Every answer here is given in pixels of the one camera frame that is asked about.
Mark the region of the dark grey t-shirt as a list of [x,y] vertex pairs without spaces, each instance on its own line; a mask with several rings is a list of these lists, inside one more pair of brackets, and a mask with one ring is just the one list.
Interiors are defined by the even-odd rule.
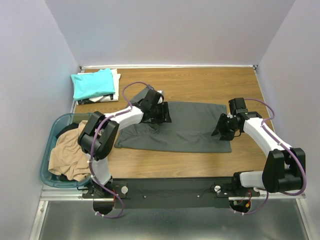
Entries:
[[180,153],[230,153],[231,144],[212,133],[226,105],[170,101],[170,123],[139,123],[119,132],[114,146]]

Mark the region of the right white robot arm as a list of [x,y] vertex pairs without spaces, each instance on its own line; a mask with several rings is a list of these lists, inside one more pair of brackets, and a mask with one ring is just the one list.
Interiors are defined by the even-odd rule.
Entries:
[[228,104],[229,114],[220,115],[212,135],[219,135],[221,141],[232,141],[236,133],[245,133],[266,156],[262,171],[236,172],[230,191],[236,196],[243,195],[249,188],[288,196],[301,195],[307,187],[305,152],[278,137],[259,113],[249,111],[245,98],[233,98]]

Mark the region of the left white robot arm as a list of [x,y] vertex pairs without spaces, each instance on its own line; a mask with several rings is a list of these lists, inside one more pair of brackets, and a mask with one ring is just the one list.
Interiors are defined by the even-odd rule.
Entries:
[[108,155],[119,131],[136,124],[162,124],[171,121],[169,105],[164,100],[163,91],[152,88],[147,90],[145,97],[129,103],[123,110],[106,114],[99,111],[92,113],[77,143],[87,156],[90,178],[95,182],[93,191],[101,198],[110,194],[109,182],[112,175]]

